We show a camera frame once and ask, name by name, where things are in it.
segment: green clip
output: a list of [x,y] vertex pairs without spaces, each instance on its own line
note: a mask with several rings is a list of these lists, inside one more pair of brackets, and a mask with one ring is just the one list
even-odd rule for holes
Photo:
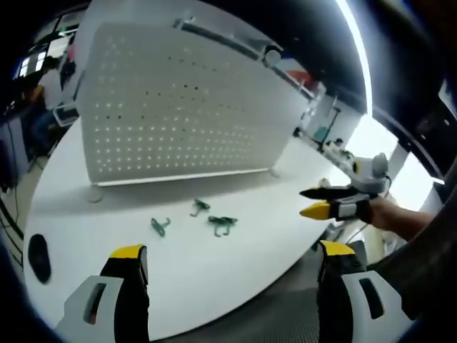
[[151,218],[151,225],[152,227],[157,231],[157,233],[161,237],[165,237],[165,228],[170,225],[171,220],[169,218],[166,219],[166,223],[164,224],[159,224],[158,221],[156,221],[154,218]]
[[202,202],[201,200],[195,199],[194,202],[195,202],[195,206],[197,207],[197,212],[191,214],[192,217],[197,217],[201,211],[209,210],[211,208],[211,206]]
[[228,218],[228,217],[208,217],[208,221],[214,226],[214,236],[220,237],[221,235],[218,234],[219,227],[225,227],[226,231],[223,233],[224,236],[228,236],[230,234],[230,228],[238,221],[235,218]]

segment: cable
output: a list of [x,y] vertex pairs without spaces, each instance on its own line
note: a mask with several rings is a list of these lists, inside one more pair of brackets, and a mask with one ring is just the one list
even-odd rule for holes
[[35,164],[37,165],[38,168],[40,168],[41,170],[44,170],[42,165],[40,165],[40,163],[38,163],[38,159],[35,160]]
[[[386,175],[386,179],[389,180],[389,184],[388,184],[388,187],[387,187],[387,190],[386,190],[386,193],[384,194],[384,199],[388,196],[388,191],[391,189],[391,186],[392,186],[392,179],[389,175]],[[351,238],[349,238],[345,244],[349,244],[351,243],[351,241],[353,240],[353,238],[355,236],[357,236],[358,234],[360,234],[366,227],[368,226],[368,223],[366,223],[365,225],[363,225],[355,234],[353,234],[351,236]]]
[[14,162],[14,203],[16,205],[16,219],[14,222],[17,224],[17,219],[19,218],[19,205],[17,202],[17,185],[19,183],[19,168],[17,167],[17,160],[16,160],[16,149],[14,148],[14,140],[13,140],[13,134],[11,133],[11,127],[9,126],[9,121],[6,123],[8,126],[8,132],[9,132],[9,141],[11,142],[11,148],[13,150],[13,162]]
[[17,259],[17,257],[14,256],[13,252],[12,252],[11,250],[10,250],[9,252],[11,252],[12,257],[16,260],[17,264],[18,264],[19,266],[21,266],[21,268],[24,268],[24,266],[23,266],[22,263]]
[[388,191],[391,190],[391,186],[392,186],[392,179],[389,175],[386,175],[386,179],[389,180],[389,183],[388,183],[388,187],[387,187],[387,190],[386,190],[386,193],[384,194],[384,199],[388,196]]
[[11,218],[11,215],[10,213],[8,212],[8,209],[5,207],[5,204],[3,203],[3,201],[1,200],[0,198],[0,211],[3,212],[4,216],[5,216],[5,219],[7,220],[7,222],[11,225],[11,228],[14,230],[14,232],[17,233],[17,235],[19,236],[20,239],[24,240],[24,234],[22,233],[22,231],[20,230],[20,228],[17,226],[16,222],[13,220],[13,218]]
[[9,235],[8,231],[6,230],[5,223],[3,223],[3,220],[1,220],[1,217],[0,217],[0,224],[1,224],[2,227],[4,228],[5,233],[6,233],[6,235],[8,236],[9,240],[11,241],[11,243],[14,245],[14,247],[17,249],[17,251],[22,255],[22,250],[20,250],[20,248],[19,248],[19,247],[16,245],[16,243],[14,242],[13,238]]
[[346,241],[345,244],[351,243],[351,241],[353,240],[353,238],[354,238],[355,236],[357,236],[358,234],[360,234],[367,226],[368,226],[368,223],[365,224],[365,225],[363,225],[355,234],[353,234],[353,235],[351,236],[350,239],[348,239],[348,240]]

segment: desk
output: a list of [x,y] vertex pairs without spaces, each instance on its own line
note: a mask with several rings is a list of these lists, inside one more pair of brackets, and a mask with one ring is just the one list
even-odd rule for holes
[[[337,169],[300,139],[291,139],[275,173],[107,187],[98,204],[85,200],[89,179],[80,119],[51,156],[31,202],[24,245],[46,237],[52,275],[41,284],[24,249],[31,303],[51,327],[64,302],[110,253],[142,243],[148,248],[149,337],[199,327],[239,307],[291,267],[328,223],[301,217],[312,200],[298,193]],[[211,205],[190,217],[194,198]],[[208,215],[238,219],[227,237],[214,236]],[[169,217],[161,238],[151,226]]]

